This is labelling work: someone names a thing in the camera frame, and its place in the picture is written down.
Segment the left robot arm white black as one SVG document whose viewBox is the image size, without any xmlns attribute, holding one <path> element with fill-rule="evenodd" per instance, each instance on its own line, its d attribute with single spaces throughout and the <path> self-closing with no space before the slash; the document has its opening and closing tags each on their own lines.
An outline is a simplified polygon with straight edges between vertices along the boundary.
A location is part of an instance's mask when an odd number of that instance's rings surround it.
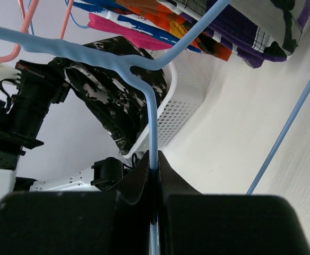
<svg viewBox="0 0 310 255">
<path fill-rule="evenodd" d="M 129 165 L 109 157 L 75 174 L 37 181 L 18 177 L 19 158 L 27 149 L 42 145 L 37 139 L 51 104 L 62 103 L 70 86 L 45 65 L 19 61 L 15 67 L 0 64 L 0 89 L 14 85 L 17 93 L 0 100 L 0 199 L 14 191 L 106 191 L 139 163 Z"/>
</svg>

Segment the white plastic basket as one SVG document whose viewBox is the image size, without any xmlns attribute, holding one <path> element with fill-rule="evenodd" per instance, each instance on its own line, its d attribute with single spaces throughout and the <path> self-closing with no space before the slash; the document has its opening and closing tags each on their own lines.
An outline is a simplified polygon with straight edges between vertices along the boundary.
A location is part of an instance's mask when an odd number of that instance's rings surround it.
<svg viewBox="0 0 310 255">
<path fill-rule="evenodd" d="M 203 101 L 203 78 L 194 66 L 198 56 L 186 50 L 162 68 L 167 92 L 157 110 L 160 149 L 171 141 Z"/>
</svg>

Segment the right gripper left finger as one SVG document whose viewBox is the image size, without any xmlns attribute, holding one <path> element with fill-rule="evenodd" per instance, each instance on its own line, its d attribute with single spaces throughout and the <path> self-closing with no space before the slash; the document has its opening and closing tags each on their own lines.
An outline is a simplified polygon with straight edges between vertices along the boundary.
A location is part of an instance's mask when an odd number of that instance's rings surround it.
<svg viewBox="0 0 310 255">
<path fill-rule="evenodd" d="M 148 254 L 149 155 L 106 191 L 12 192 L 0 200 L 0 254 Z"/>
</svg>

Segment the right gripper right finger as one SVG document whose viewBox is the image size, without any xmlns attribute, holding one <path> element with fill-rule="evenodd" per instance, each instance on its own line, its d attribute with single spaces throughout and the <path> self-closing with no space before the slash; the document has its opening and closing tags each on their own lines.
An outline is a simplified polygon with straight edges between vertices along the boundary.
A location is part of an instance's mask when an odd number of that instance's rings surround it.
<svg viewBox="0 0 310 255">
<path fill-rule="evenodd" d="M 202 194 L 158 158 L 161 254 L 310 254 L 286 199 Z"/>
</svg>

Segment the pink trousers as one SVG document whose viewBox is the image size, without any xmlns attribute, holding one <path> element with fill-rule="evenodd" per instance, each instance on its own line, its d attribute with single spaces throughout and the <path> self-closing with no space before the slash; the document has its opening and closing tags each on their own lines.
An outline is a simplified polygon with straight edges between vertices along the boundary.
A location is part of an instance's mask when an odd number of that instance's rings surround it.
<svg viewBox="0 0 310 255">
<path fill-rule="evenodd" d="M 150 35 L 121 26 L 113 21 L 97 16 L 93 13 L 89 13 L 88 26 L 92 29 L 96 29 L 103 32 L 114 33 L 125 37 L 128 41 L 134 44 L 136 47 L 148 49 L 148 50 L 165 50 L 172 48 L 172 45 L 154 39 Z"/>
</svg>

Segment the orange patterned trousers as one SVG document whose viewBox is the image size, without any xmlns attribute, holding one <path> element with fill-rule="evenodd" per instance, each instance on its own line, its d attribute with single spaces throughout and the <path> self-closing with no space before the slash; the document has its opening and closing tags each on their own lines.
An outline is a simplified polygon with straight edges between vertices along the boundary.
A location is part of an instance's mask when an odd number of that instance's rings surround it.
<svg viewBox="0 0 310 255">
<path fill-rule="evenodd" d="M 116 1 L 116 3 L 147 19 L 179 39 L 183 38 L 193 27 L 190 22 L 156 0 L 121 0 Z M 205 32 L 200 33 L 190 45 L 201 50 L 203 53 L 224 61 L 229 60 L 231 56 L 230 49 L 209 37 Z"/>
</svg>

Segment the purple grey patterned trousers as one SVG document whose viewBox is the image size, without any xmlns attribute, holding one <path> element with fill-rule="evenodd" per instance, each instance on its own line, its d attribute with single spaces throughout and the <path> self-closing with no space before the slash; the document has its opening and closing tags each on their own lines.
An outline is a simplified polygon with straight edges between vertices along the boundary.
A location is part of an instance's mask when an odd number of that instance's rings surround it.
<svg viewBox="0 0 310 255">
<path fill-rule="evenodd" d="M 309 17 L 310 1 L 230 1 L 204 32 L 256 69 L 286 61 Z"/>
</svg>

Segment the blue white patterned trousers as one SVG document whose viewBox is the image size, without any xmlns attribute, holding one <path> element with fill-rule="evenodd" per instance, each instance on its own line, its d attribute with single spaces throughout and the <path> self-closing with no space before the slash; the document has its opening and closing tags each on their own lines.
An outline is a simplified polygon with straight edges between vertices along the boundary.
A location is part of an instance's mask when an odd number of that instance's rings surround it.
<svg viewBox="0 0 310 255">
<path fill-rule="evenodd" d="M 147 19 L 112 2 L 75 1 L 73 6 L 113 21 L 121 26 L 150 35 L 154 39 L 169 43 L 172 46 L 179 41 L 179 38 L 156 26 Z"/>
</svg>

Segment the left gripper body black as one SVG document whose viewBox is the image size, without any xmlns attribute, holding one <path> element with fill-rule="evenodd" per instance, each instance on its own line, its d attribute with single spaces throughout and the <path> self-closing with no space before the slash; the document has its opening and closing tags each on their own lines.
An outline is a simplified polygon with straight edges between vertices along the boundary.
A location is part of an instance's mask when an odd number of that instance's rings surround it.
<svg viewBox="0 0 310 255">
<path fill-rule="evenodd" d="M 43 144 L 36 137 L 51 104 L 64 102 L 70 85 L 47 64 L 20 60 L 15 69 L 18 77 L 5 81 L 18 91 L 0 100 L 0 142 L 35 148 Z"/>
</svg>

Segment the pink hanger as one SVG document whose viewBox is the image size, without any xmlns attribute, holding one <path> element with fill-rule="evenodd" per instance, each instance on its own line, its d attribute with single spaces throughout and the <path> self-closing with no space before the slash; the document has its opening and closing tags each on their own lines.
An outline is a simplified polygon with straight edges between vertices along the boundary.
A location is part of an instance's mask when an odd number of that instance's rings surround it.
<svg viewBox="0 0 310 255">
<path fill-rule="evenodd" d="M 61 28 L 61 32 L 59 34 L 59 39 L 63 39 L 64 38 L 65 30 L 66 30 L 66 27 L 67 27 L 67 24 L 68 24 L 68 20 L 70 18 L 70 14 L 71 14 L 71 10 L 72 10 L 72 7 L 73 7 L 73 3 L 74 3 L 74 0 L 69 0 L 68 1 L 67 9 L 66 9 L 66 12 L 65 12 L 65 16 L 64 16 L 64 20 L 63 20 L 63 24 L 62 24 L 62 28 Z"/>
<path fill-rule="evenodd" d="M 23 1 L 18 0 L 18 4 L 21 9 L 21 15 L 22 15 L 22 20 L 23 20 L 22 27 L 20 30 L 21 32 L 25 34 L 28 33 L 29 26 L 32 21 L 33 15 L 36 11 L 38 3 L 39 3 L 39 0 L 32 0 L 28 7 L 28 10 L 25 12 Z M 21 51 L 21 46 L 16 44 L 12 52 L 9 55 L 0 57 L 0 63 L 7 63 L 7 62 L 14 60 L 19 55 L 20 51 Z"/>
</svg>

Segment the black white patterned trousers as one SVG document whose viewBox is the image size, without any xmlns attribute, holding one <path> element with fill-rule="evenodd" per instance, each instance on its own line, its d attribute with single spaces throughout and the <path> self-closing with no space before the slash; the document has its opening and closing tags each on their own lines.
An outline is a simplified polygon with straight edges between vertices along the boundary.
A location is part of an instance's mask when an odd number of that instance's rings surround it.
<svg viewBox="0 0 310 255">
<path fill-rule="evenodd" d="M 152 56 L 137 48 L 123 36 L 84 45 L 116 55 Z M 78 98 L 80 98 L 114 140 L 122 155 L 126 155 L 148 124 L 147 102 L 144 94 L 127 84 L 115 71 L 73 60 L 55 57 L 48 63 Z M 132 66 L 131 71 L 153 89 L 157 106 L 167 93 L 163 70 L 150 71 Z"/>
</svg>

